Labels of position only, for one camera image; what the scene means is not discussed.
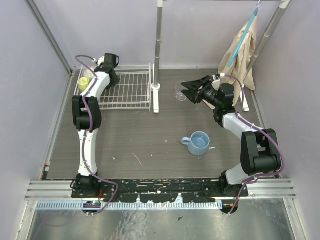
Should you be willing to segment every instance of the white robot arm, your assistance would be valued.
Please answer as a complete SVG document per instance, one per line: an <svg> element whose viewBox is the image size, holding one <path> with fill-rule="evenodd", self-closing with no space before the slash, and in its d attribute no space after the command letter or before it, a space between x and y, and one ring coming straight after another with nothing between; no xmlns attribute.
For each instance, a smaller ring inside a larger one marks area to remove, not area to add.
<svg viewBox="0 0 320 240"><path fill-rule="evenodd" d="M99 191L99 181L93 177L93 175L98 175L96 138L98 128L102 123L99 99L106 88L120 81L114 70L118 64L118 56L106 53L99 59L98 66L94 70L94 77L86 90L72 97L73 124L78 130L80 139L80 166L73 189L86 195L93 196ZM91 172L87 169L84 158Z"/></svg>
<svg viewBox="0 0 320 240"><path fill-rule="evenodd" d="M105 72L97 72L96 75L97 78L91 81L86 90L80 94L80 97L94 97L97 99L97 101L99 101L101 94L110 84L110 75ZM90 176L90 172L84 165L83 155L81 153L84 151L84 158L87 160L88 166L90 167L91 171L96 174L98 172L96 164L96 138L98 134L98 128L86 133L86 140L84 144L85 131L86 129L81 129L78 131L80 139L80 166L78 173L82 176L88 177Z"/></svg>
<svg viewBox="0 0 320 240"><path fill-rule="evenodd" d="M223 83L218 90L215 90L212 81L211 76L206 76L196 81L183 82L182 85L187 89L182 90L182 93L194 104L206 100L215 106L213 110L215 122L241 140L240 164L221 174L219 178L221 189L242 184L256 174L278 171L282 164L280 154L269 138L264 136L267 134L277 143L276 132L246 124L248 121L233 107L234 87Z"/></svg>

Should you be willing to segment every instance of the white wire rack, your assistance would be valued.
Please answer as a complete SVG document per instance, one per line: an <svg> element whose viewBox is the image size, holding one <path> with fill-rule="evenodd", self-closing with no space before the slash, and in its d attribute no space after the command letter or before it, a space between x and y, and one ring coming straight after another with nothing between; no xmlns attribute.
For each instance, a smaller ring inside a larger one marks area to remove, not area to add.
<svg viewBox="0 0 320 240"><path fill-rule="evenodd" d="M82 78L85 67L82 66L79 78ZM149 109L151 108L151 64L149 70L123 71L116 73L120 82L109 89L105 89L99 99L101 110L116 109ZM78 84L74 95L80 95Z"/></svg>

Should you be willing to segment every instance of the white cable tray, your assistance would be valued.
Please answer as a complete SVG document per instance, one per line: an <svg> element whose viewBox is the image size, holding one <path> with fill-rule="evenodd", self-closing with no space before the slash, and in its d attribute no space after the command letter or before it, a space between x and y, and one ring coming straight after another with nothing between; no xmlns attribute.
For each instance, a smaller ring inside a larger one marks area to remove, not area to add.
<svg viewBox="0 0 320 240"><path fill-rule="evenodd" d="M78 81L82 78L84 66L81 67ZM149 70L122 71L116 73L120 82L109 89L105 89L99 99L101 110L116 109L149 109L151 108L151 64ZM80 95L78 84L74 95Z"/></svg>
<svg viewBox="0 0 320 240"><path fill-rule="evenodd" d="M36 210L83 210L83 204L86 200L64 200L64 201L39 201L36 205ZM218 210L222 209L222 201L206 203L183 203L182 200L177 200L172 203L122 203L111 202L105 210ZM99 210L96 208L86 208L87 211Z"/></svg>

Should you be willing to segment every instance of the wood grain floor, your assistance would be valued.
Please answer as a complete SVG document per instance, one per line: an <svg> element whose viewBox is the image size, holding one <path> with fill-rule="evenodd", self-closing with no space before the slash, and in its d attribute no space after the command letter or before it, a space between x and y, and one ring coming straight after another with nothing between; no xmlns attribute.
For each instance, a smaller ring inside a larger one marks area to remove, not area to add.
<svg viewBox="0 0 320 240"><path fill-rule="evenodd" d="M96 138L96 164L103 178L218 178L240 163L240 140L215 123L213 111L204 103L177 101L175 85L215 74L215 69L161 70L160 113L148 110L105 110ZM73 125L71 98L73 79L48 179L74 179L80 164L80 142ZM242 112L259 125L250 92L250 112ZM210 149L197 157L180 143L182 137L203 131L210 137Z"/></svg>

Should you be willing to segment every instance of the lavender wall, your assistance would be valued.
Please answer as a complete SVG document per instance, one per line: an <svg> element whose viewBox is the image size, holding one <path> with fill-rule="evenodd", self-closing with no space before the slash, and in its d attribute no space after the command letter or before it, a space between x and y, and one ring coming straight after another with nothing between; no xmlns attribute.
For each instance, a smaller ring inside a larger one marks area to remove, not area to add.
<svg viewBox="0 0 320 240"><path fill-rule="evenodd" d="M36 0L72 66L73 57L120 56L121 65L154 62L157 0ZM258 37L277 2L263 2ZM161 67L217 67L234 36L249 21L253 1L166 1Z"/></svg>
<svg viewBox="0 0 320 240"><path fill-rule="evenodd" d="M256 95L287 159L311 239L319 239L320 1L292 0L254 66Z"/></svg>
<svg viewBox="0 0 320 240"><path fill-rule="evenodd" d="M0 8L0 239L16 236L68 80L25 1Z"/></svg>

